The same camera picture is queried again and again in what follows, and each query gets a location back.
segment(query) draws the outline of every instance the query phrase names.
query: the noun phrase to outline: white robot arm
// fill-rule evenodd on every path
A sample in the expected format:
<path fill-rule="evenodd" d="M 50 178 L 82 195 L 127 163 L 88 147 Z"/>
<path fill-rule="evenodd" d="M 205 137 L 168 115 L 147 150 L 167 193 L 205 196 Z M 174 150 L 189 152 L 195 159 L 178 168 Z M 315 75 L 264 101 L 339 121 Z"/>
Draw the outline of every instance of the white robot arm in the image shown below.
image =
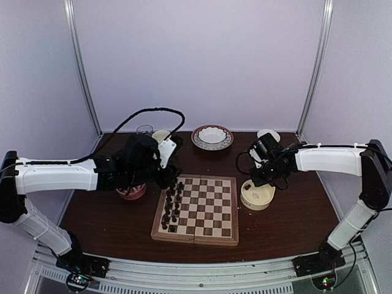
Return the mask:
<path fill-rule="evenodd" d="M 247 152 L 256 164 L 249 172 L 256 186 L 271 184 L 279 188 L 282 179 L 287 184 L 291 172 L 325 171 L 362 177 L 358 201 L 321 243 L 319 253 L 294 259 L 298 276 L 344 265 L 341 249 L 387 206 L 392 193 L 392 161 L 378 140 L 366 145 L 302 143 L 283 148 L 271 134 L 265 134 Z"/>
<path fill-rule="evenodd" d="M 155 182 L 166 189 L 181 173 L 169 163 L 181 147 L 178 136 L 158 144 L 145 135 L 131 135 L 125 147 L 110 156 L 85 160 L 31 160 L 9 151 L 0 168 L 0 222 L 14 224 L 47 245 L 58 266 L 71 273 L 105 277 L 108 260 L 84 255 L 75 235 L 52 223 L 26 197 L 43 190 L 114 190 Z"/>

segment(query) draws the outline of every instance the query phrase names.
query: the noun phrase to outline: white wall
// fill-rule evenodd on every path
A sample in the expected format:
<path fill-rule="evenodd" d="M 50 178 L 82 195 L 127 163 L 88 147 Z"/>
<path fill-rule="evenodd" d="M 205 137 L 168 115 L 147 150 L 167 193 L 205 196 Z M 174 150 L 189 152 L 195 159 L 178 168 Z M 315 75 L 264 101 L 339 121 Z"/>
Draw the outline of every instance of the white wall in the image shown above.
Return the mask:
<path fill-rule="evenodd" d="M 334 1 L 330 41 L 304 135 L 308 142 L 366 143 L 378 138 L 392 157 L 392 2 Z M 323 173 L 340 215 L 361 180 Z M 392 214 L 363 234 L 381 293 L 391 293 Z"/>
<path fill-rule="evenodd" d="M 0 3 L 0 160 L 8 150 L 36 159 L 87 154 L 96 141 L 77 77 L 63 0 Z M 32 195 L 57 221 L 67 191 Z M 21 293 L 36 243 L 0 224 L 1 293 Z"/>
<path fill-rule="evenodd" d="M 83 60 L 103 130 L 145 107 L 182 110 L 185 130 L 295 130 L 317 50 L 323 0 L 75 1 Z M 174 127 L 178 118 L 144 115 Z"/>

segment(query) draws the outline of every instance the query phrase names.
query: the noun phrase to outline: vent slot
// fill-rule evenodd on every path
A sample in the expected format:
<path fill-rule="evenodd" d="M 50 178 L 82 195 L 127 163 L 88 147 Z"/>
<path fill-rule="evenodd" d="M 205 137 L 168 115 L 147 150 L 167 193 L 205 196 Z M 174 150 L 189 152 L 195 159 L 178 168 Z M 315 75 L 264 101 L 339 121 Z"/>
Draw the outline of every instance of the vent slot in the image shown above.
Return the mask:
<path fill-rule="evenodd" d="M 200 293 L 200 291 L 187 290 L 187 293 Z M 140 290 L 139 288 L 133 288 L 128 286 L 121 285 L 113 285 L 109 282 L 101 282 L 99 285 L 99 293 L 104 294 L 182 294 L 183 291 L 157 291 L 156 289 L 151 290 Z M 237 291 L 237 292 L 223 292 L 223 291 L 208 291 L 208 294 L 294 294 L 293 287 L 291 283 L 286 283 L 283 285 L 277 286 L 267 286 L 260 287 L 257 289 L 249 290 L 249 291 Z"/>

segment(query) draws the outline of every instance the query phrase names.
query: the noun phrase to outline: glass cup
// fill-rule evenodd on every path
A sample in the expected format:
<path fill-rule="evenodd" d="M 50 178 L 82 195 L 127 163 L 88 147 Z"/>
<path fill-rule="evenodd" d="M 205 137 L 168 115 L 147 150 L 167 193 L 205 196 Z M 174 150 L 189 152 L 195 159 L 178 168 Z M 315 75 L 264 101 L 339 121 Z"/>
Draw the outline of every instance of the glass cup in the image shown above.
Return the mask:
<path fill-rule="evenodd" d="M 144 124 L 136 129 L 137 135 L 147 135 L 151 137 L 153 135 L 153 132 L 154 132 L 154 128 L 149 124 Z"/>

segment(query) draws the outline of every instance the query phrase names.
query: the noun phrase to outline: wooden table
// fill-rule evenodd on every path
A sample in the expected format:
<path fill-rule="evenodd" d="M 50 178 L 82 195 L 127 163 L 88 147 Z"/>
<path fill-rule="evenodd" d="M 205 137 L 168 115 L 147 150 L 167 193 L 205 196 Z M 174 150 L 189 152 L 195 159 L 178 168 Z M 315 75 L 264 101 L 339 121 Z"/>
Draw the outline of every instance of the wooden table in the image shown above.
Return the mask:
<path fill-rule="evenodd" d="M 124 146 L 129 134 L 116 134 L 102 150 L 111 154 Z M 255 133 L 234 133 L 235 141 L 223 151 L 194 146 L 190 132 L 180 132 L 184 145 L 173 158 L 186 174 L 235 176 L 238 195 L 247 176 L 235 168 L 236 155 L 255 139 Z M 294 134 L 281 134 L 284 146 L 296 142 Z M 243 169 L 252 166 L 244 158 Z M 76 191 L 61 227 L 78 236 L 90 254 L 148 262 L 240 262 L 286 257 L 316 251 L 336 226 L 333 207 L 316 173 L 294 173 L 287 190 L 277 190 L 264 211 L 251 211 L 239 203 L 239 244 L 206 246 L 155 241 L 150 237 L 160 189 L 148 184 L 147 193 L 128 202 L 115 192 Z"/>

